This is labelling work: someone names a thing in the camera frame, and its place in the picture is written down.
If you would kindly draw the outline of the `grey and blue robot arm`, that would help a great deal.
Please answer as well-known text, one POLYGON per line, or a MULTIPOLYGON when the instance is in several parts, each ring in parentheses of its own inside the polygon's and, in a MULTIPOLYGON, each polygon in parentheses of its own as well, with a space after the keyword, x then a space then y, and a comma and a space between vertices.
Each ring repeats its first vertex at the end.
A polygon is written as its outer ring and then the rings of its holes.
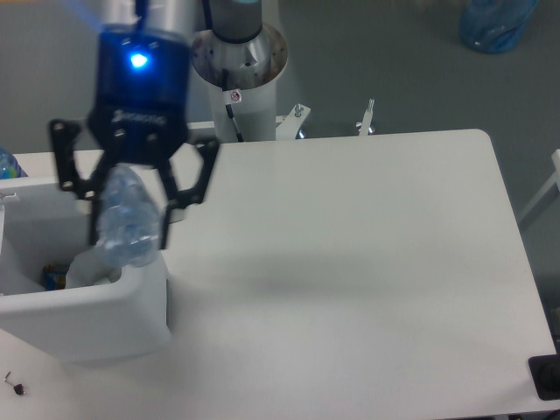
POLYGON ((220 145, 272 140, 275 108, 263 88, 273 45, 259 1, 205 1, 206 29, 187 34, 186 1, 111 1, 97 38, 93 106, 82 122, 53 119, 48 131, 61 190, 89 207, 88 240, 100 236, 102 195, 118 165, 157 172, 167 199, 159 247, 176 213, 206 195, 220 145), (215 89, 216 132, 187 127, 189 74, 215 89))

